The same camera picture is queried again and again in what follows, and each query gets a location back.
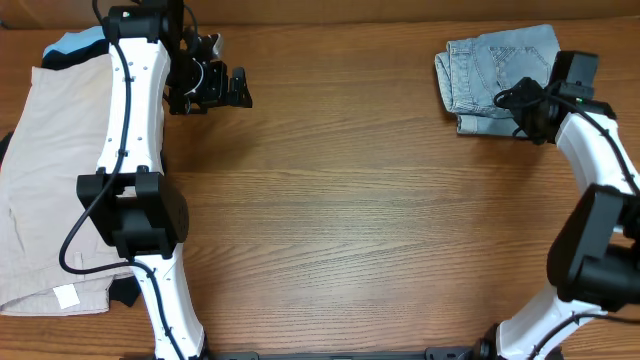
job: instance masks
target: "wooden table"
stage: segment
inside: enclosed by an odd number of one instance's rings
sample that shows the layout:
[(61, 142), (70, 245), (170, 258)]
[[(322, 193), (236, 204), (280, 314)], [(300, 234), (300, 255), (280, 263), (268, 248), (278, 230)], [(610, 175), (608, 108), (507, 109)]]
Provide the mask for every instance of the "wooden table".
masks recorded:
[[(563, 49), (600, 54), (597, 99), (640, 159), (638, 19), (554, 21)], [(531, 22), (222, 26), (254, 108), (169, 117), (187, 198), (185, 267), (216, 351), (421, 350), (472, 344), (544, 284), (579, 193), (555, 149), (460, 137), (438, 93), (449, 39)], [(60, 31), (0, 31), (0, 133)], [(640, 317), (631, 307), (624, 316)], [(568, 359), (630, 359), (640, 329), (596, 321)], [(0, 317), (1, 359), (151, 353), (142, 301), (107, 314)]]

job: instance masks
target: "light blue denim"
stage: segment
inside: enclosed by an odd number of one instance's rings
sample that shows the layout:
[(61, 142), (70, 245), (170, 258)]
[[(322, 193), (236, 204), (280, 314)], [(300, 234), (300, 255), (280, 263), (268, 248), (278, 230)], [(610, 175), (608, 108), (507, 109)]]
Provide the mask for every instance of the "light blue denim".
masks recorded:
[(458, 117), (458, 134), (512, 136), (518, 126), (511, 112), (493, 105), (493, 97), (525, 76), (546, 86), (558, 51), (551, 25), (449, 41), (435, 64), (444, 107)]
[(63, 54), (69, 54), (78, 49), (92, 45), (98, 40), (104, 39), (101, 26), (94, 26), (79, 33), (65, 33), (60, 40), (47, 46), (42, 57), (47, 56), (50, 51), (56, 50)]

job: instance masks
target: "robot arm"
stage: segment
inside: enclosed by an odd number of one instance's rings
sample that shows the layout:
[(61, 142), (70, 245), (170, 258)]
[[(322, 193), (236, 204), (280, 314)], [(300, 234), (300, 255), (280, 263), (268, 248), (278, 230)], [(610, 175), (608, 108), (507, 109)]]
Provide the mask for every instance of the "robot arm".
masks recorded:
[[(144, 269), (131, 267), (153, 326), (155, 358), (204, 360), (209, 356), (206, 335), (191, 303), (182, 258), (189, 227), (187, 204), (164, 177), (161, 161), (162, 102), (164, 98), (169, 103), (172, 114), (205, 114), (224, 105), (251, 107), (252, 100), (244, 70), (234, 69), (230, 80), (219, 59), (220, 35), (182, 31), (183, 9), (181, 0), (146, 0), (140, 6), (112, 7), (103, 20), (113, 74), (109, 125), (96, 174), (79, 176), (77, 193), (88, 208), (107, 180), (115, 178), (109, 195), (89, 216), (121, 258), (153, 271), (158, 291)], [(180, 49), (181, 38), (188, 50)], [(131, 79), (130, 122), (126, 155), (115, 171), (127, 106), (125, 67)], [(163, 316), (170, 329), (164, 328)]]
[[(77, 193), (88, 208), (107, 180), (115, 179), (109, 195), (100, 199), (89, 216), (103, 240), (116, 247), (120, 257), (153, 271), (157, 289), (145, 271), (132, 267), (154, 329), (155, 357), (203, 360), (210, 358), (206, 335), (191, 303), (182, 261), (188, 231), (187, 205), (164, 177), (161, 163), (162, 99), (168, 101), (172, 114), (206, 113), (208, 108), (223, 105), (251, 107), (252, 100), (244, 70), (234, 69), (229, 80), (226, 65), (219, 61), (219, 36), (200, 37), (187, 31), (189, 39), (197, 40), (187, 41), (188, 51), (180, 49), (180, 39), (187, 39), (182, 32), (182, 13), (181, 0), (146, 0), (139, 7), (111, 8), (105, 34), (111, 44), (120, 45), (128, 64), (122, 64), (111, 45), (113, 92), (108, 135), (96, 174), (79, 176)], [(577, 71), (576, 75), (573, 62), (568, 71), (560, 71), (562, 64), (556, 61), (554, 65), (552, 80), (563, 80), (560, 91), (554, 94), (580, 102), (608, 130), (631, 174), (636, 175), (620, 145), (612, 120), (615, 115), (610, 108), (597, 111), (601, 103), (583, 100), (590, 99), (588, 89), (585, 92), (583, 88), (590, 89), (592, 79), (573, 81), (584, 72)], [(118, 140), (124, 127), (125, 66), (130, 71), (132, 88), (131, 123), (126, 156), (116, 173), (113, 169), (119, 155)], [(164, 95), (165, 84), (169, 86), (168, 96)], [(615, 227), (624, 230), (627, 237), (640, 239), (640, 225), (636, 225), (640, 201), (625, 182), (610, 144), (581, 115), (546, 102), (536, 105), (536, 109), (519, 109), (514, 116), (530, 137), (557, 142), (571, 164), (583, 197), (549, 253), (549, 283), (522, 311), (479, 341), (471, 354), (474, 360), (545, 359), (588, 320), (569, 324), (546, 339), (564, 321), (576, 314), (605, 314), (628, 303), (640, 303), (636, 252), (609, 245)], [(163, 327), (163, 315), (170, 329)]]
[[(617, 123), (600, 114), (589, 114), (618, 144), (632, 174), (637, 174), (618, 138)], [(580, 193), (584, 194), (591, 184), (612, 186), (622, 193), (632, 194), (629, 184), (624, 180), (620, 164), (608, 142), (600, 132), (591, 126), (581, 115), (567, 114), (556, 136), (558, 149), (571, 165)], [(544, 337), (575, 314), (606, 314), (601, 306), (589, 302), (563, 301), (558, 297), (558, 289), (547, 283), (544, 288), (512, 319), (504, 321), (497, 328), (495, 345), (497, 355), (508, 360), (528, 360)], [(542, 349), (535, 349), (538, 359), (545, 359), (560, 343), (579, 327), (586, 325), (592, 318), (572, 323), (553, 336)]]
[[(638, 173), (620, 143), (618, 123), (605, 115), (594, 113), (589, 115), (613, 138), (631, 174), (636, 177)], [(591, 184), (609, 185), (625, 194), (633, 194), (611, 146), (581, 115), (575, 113), (567, 115), (560, 125), (556, 144), (569, 160), (581, 194)]]
[[(551, 86), (557, 87), (546, 91), (551, 94), (549, 99), (561, 97), (564, 101), (559, 105), (543, 101), (530, 108), (512, 110), (520, 127), (534, 134), (534, 142), (555, 141), (569, 160), (582, 199), (549, 252), (549, 283), (512, 319), (491, 329), (476, 344), (474, 360), (543, 360), (554, 352), (561, 359), (558, 345), (592, 320), (591, 315), (605, 315), (626, 304), (640, 303), (635, 246), (609, 244), (614, 230), (628, 238), (640, 239), (637, 225), (640, 201), (633, 191), (637, 186), (627, 182), (623, 166), (632, 178), (637, 177), (637, 171), (620, 143), (615, 114), (608, 104), (591, 100), (590, 85), (596, 66), (595, 55), (558, 53), (550, 81), (557, 84)], [(530, 84), (523, 79), (514, 89), (525, 91), (516, 96), (526, 98), (527, 89), (536, 93), (535, 86)], [(575, 106), (567, 108), (567, 103)], [(582, 110), (584, 114), (572, 110)], [(603, 132), (617, 147), (622, 164)], [(585, 316), (578, 320), (576, 315)], [(483, 344), (492, 349), (485, 352), (486, 356), (479, 351)]]

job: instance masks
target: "beige cloth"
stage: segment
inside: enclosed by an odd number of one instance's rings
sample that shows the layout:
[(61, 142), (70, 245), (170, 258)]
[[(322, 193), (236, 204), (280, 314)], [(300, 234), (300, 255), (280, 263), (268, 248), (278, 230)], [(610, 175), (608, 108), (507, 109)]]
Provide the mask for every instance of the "beige cloth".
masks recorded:
[[(58, 264), (60, 245), (84, 211), (76, 178), (95, 172), (111, 100), (111, 59), (53, 71), (33, 68), (32, 86), (0, 170), (0, 313), (70, 315), (109, 309), (108, 288), (125, 268), (86, 276)], [(91, 268), (119, 262), (87, 220), (67, 263)], [(66, 309), (52, 288), (74, 283), (80, 304)]]

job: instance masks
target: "jeans back pocket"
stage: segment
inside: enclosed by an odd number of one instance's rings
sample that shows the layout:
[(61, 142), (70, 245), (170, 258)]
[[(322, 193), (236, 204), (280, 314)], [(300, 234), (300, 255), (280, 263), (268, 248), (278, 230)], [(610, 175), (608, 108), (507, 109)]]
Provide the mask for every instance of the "jeans back pocket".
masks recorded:
[(510, 89), (523, 77), (530, 77), (545, 87), (551, 76), (551, 65), (535, 47), (492, 46), (489, 48), (496, 66), (498, 85)]

